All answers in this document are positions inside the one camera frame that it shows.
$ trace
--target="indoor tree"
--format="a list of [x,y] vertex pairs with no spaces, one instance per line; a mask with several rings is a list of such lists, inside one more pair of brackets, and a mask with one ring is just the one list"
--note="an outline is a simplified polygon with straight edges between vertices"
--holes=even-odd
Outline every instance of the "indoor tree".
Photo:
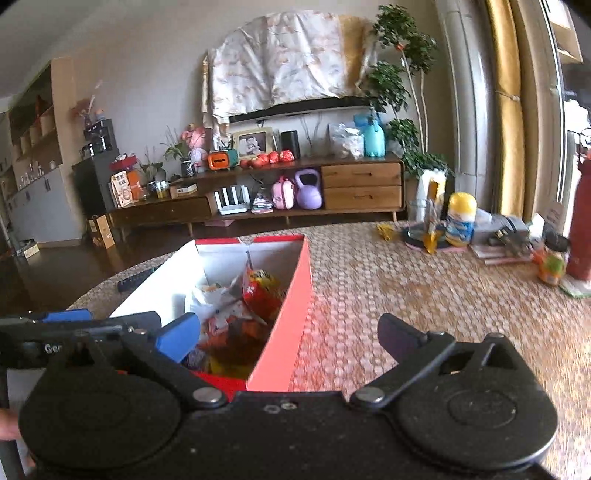
[[[435,40],[420,32],[414,18],[399,5],[380,5],[374,34],[382,48],[394,47],[399,52],[402,65],[379,61],[369,69],[365,78],[365,93],[370,97],[372,106],[380,112],[384,112],[388,105],[394,110],[394,120],[386,128],[388,138],[400,143],[409,175],[420,177],[424,170],[432,169],[448,171],[441,155],[428,152],[424,81],[435,60]],[[410,92],[404,87],[402,73],[408,77]],[[417,74],[418,94],[414,80]],[[409,97],[417,110],[418,130],[412,120],[399,118],[400,110],[408,108]]]

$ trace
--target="purple kettlebell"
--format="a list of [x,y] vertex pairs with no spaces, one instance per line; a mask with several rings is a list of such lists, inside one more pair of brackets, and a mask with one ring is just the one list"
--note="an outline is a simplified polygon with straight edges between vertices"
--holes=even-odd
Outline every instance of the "purple kettlebell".
[[[316,177],[314,185],[304,185],[300,177],[313,175]],[[305,210],[316,210],[322,206],[322,194],[320,193],[320,174],[313,168],[300,170],[295,174],[295,183],[298,187],[297,204]]]

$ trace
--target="tv stand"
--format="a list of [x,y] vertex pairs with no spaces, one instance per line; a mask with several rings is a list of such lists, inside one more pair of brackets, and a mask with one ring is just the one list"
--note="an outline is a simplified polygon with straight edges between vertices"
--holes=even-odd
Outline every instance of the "tv stand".
[[[265,184],[280,175],[292,176],[297,170],[316,168],[322,179],[323,206],[317,210],[294,207],[274,209],[270,213],[236,213],[220,215],[213,192],[236,184],[253,184],[253,178]],[[113,228],[127,229],[159,223],[186,223],[192,235],[192,223],[208,220],[247,220],[264,217],[317,216],[343,213],[388,212],[395,221],[404,210],[404,164],[394,156],[344,160],[334,157],[309,157],[289,163],[268,165],[257,170],[207,171],[180,179],[175,184],[197,184],[197,192],[178,199],[149,199],[114,210],[109,214]]]

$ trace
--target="red thermos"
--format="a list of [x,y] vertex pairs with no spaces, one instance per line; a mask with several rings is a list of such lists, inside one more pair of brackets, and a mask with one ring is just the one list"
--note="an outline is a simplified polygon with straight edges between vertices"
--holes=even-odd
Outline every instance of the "red thermos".
[[574,195],[571,243],[566,273],[578,280],[591,280],[591,160],[579,162],[581,178]]

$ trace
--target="wooden floor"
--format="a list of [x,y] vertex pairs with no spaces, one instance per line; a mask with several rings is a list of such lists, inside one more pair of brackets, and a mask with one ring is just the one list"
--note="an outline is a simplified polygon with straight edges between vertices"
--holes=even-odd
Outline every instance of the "wooden floor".
[[[250,235],[284,228],[391,220],[387,213],[360,215],[321,215],[240,220],[228,227],[193,225],[194,238]],[[89,241],[78,247],[45,248],[29,260],[11,257],[0,261],[0,315],[26,312],[55,312],[68,308],[92,287],[112,275],[169,252],[190,239],[185,225],[138,228],[125,243],[109,249],[97,248]]]

